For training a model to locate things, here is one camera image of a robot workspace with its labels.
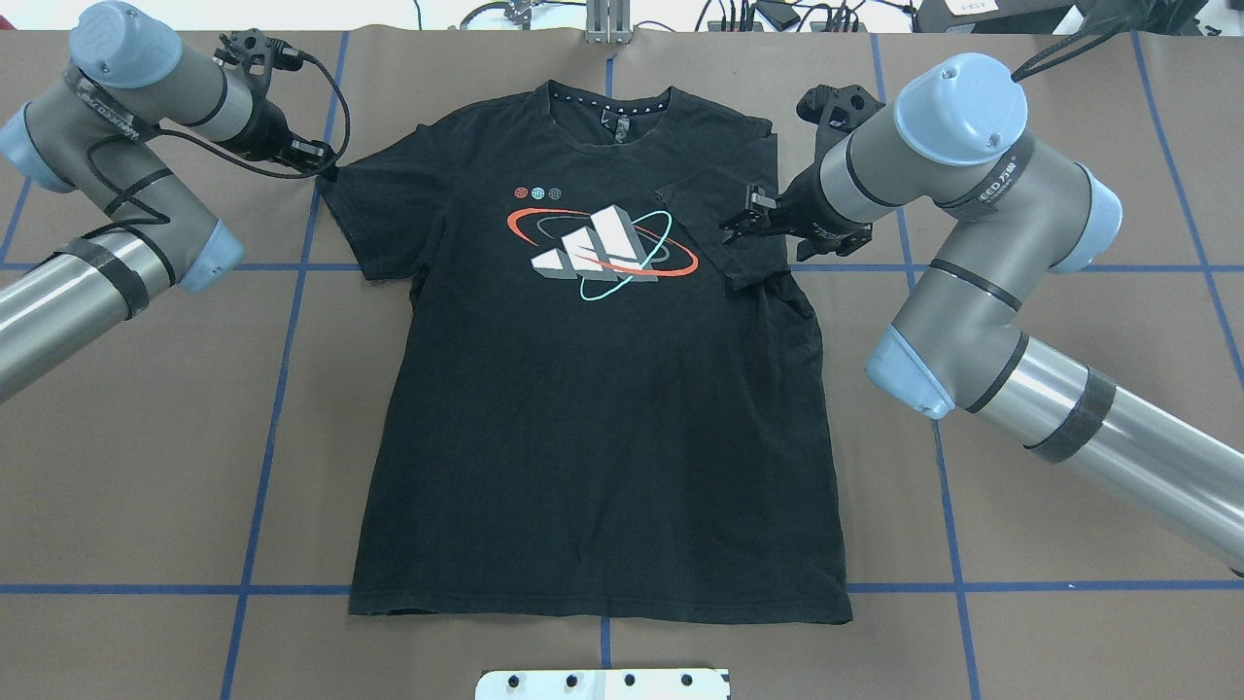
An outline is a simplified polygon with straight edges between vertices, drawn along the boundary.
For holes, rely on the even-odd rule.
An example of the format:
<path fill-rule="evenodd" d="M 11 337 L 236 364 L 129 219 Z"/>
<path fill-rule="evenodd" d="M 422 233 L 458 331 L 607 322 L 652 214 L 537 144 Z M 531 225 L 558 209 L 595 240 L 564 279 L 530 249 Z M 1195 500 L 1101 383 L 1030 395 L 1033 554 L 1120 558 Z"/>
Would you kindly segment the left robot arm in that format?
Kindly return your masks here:
<path fill-rule="evenodd" d="M 80 14 L 56 85 L 2 126 L 2 155 L 46 191 L 80 191 L 107 218 L 4 288 L 1 393 L 11 399 L 169 288 L 199 293 L 244 257 L 240 240 L 151 148 L 187 139 L 245 172 L 304 179 L 342 155 L 294 133 L 267 98 L 312 53 L 258 29 L 193 48 L 124 1 Z"/>

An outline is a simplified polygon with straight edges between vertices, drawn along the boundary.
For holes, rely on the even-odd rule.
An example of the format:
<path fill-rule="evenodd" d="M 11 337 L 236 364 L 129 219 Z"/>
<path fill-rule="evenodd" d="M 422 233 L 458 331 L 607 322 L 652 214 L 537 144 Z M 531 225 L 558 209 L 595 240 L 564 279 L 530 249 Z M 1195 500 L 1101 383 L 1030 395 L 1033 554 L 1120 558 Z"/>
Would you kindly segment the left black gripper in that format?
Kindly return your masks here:
<path fill-rule="evenodd" d="M 315 177 L 336 163 L 336 150 L 328 142 L 305 139 L 282 123 L 267 123 L 255 140 L 255 159 L 272 162 L 302 177 Z"/>

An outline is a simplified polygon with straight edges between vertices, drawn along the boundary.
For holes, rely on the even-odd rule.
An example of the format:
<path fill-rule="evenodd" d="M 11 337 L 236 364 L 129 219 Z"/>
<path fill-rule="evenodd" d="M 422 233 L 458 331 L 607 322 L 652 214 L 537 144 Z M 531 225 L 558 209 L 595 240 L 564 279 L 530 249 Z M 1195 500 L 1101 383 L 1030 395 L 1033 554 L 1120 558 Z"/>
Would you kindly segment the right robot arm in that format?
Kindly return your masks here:
<path fill-rule="evenodd" d="M 1015 325 L 1046 274 L 1076 274 L 1123 225 L 1108 187 L 1028 127 L 1013 72 L 943 58 L 871 102 L 778 195 L 749 187 L 725 244 L 795 236 L 797 259 L 847 256 L 921 198 L 955 225 L 884 328 L 870 380 L 929 418 L 964 409 L 1242 572 L 1242 453 Z"/>

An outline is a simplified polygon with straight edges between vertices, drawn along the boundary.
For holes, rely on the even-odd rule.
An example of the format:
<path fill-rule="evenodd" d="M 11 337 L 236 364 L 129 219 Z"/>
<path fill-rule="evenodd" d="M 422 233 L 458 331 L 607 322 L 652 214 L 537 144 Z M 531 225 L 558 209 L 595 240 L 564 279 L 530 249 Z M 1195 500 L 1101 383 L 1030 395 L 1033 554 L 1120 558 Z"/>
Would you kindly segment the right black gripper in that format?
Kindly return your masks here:
<path fill-rule="evenodd" d="M 791 185 L 786 191 L 769 195 L 759 185 L 746 187 L 743 216 L 724 219 L 719 225 L 723 245 L 733 245 L 746 236 L 790 235 L 802 239 L 827 236 L 822 225 L 822 206 L 827 203 L 824 188 Z"/>

